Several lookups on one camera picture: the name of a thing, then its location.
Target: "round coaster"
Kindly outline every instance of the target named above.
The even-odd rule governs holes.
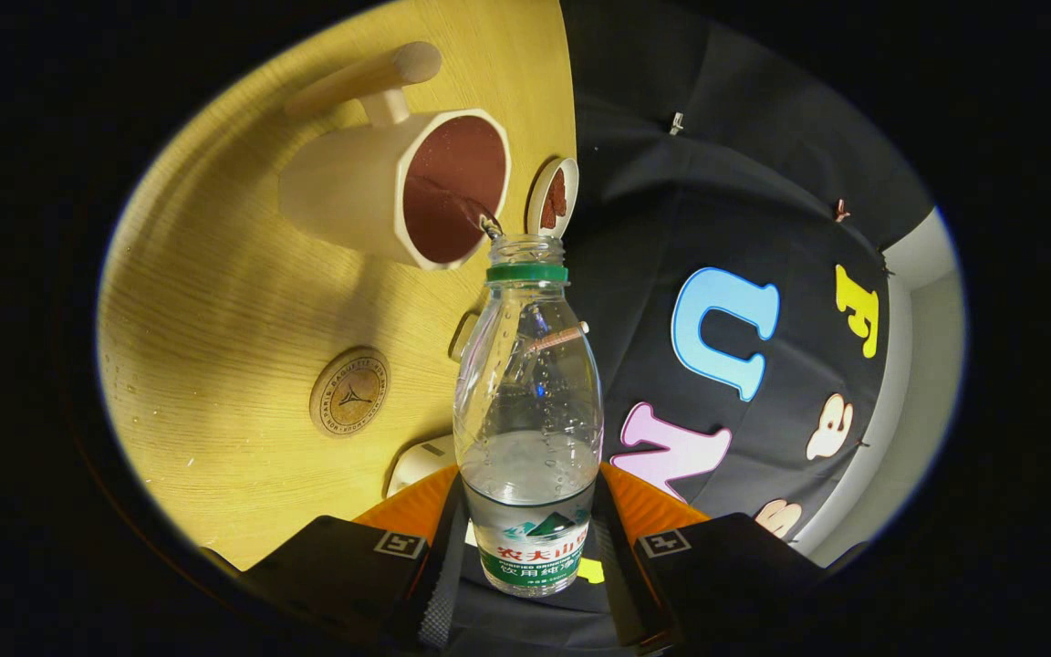
[[[376,416],[389,386],[391,370],[383,353],[347,349],[322,371],[310,391],[310,419],[329,436],[350,436]]]

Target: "water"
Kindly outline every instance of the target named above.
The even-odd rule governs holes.
[[[586,442],[509,432],[475,442],[461,475],[489,582],[540,598],[578,577],[598,455]]]

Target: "wooden table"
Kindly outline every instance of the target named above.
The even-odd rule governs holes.
[[[557,0],[404,0],[334,25],[193,117],[122,212],[100,294],[107,407],[135,475],[189,540],[239,569],[316,515],[354,518],[383,499],[401,449],[452,430],[447,348],[482,303],[488,249],[427,273],[313,241],[279,211],[295,150],[364,122],[357,101],[290,121],[287,97],[417,40],[444,65],[406,88],[412,111],[483,107],[504,126],[501,223],[521,231],[538,168],[576,155]],[[391,392],[362,432],[330,438],[310,420],[310,388],[357,345],[388,356]]]

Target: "white object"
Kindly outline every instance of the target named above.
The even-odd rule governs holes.
[[[435,128],[455,118],[478,117],[500,139],[491,146],[504,158],[494,213],[501,212],[509,190],[509,139],[485,109],[409,114],[401,86],[432,78],[439,58],[429,43],[410,43],[334,71],[287,102],[287,115],[302,118],[358,99],[370,121],[313,139],[281,171],[281,212],[297,229],[420,269],[455,269],[480,248],[482,240],[476,240],[461,258],[434,262],[420,253],[405,225],[405,179],[412,159]]]
[[[550,196],[550,185],[554,183],[554,176],[558,174],[559,168],[562,170],[563,182],[566,187],[566,213],[562,217],[554,217],[554,228],[542,228],[542,208],[545,207],[545,199]],[[566,232],[566,225],[571,223],[571,213],[575,212],[575,200],[578,198],[578,163],[572,158],[555,159],[550,161],[537,174],[537,182],[529,196],[529,210],[526,212],[526,232],[533,232],[534,235],[545,235],[547,238],[562,238]]]
[[[396,466],[391,471],[391,481],[388,481],[388,492],[384,496],[389,498],[427,475],[455,463],[451,433],[410,446],[396,458]]]

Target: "green label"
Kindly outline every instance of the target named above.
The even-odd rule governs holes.
[[[493,574],[493,577],[513,586],[539,587],[554,584],[571,576],[578,571],[578,559],[583,554],[583,546],[579,545],[565,557],[560,557],[555,561],[538,562],[529,560],[537,557],[536,553],[526,553],[521,550],[499,550],[503,557],[489,554],[483,549],[478,549],[480,561],[485,564],[485,570]]]

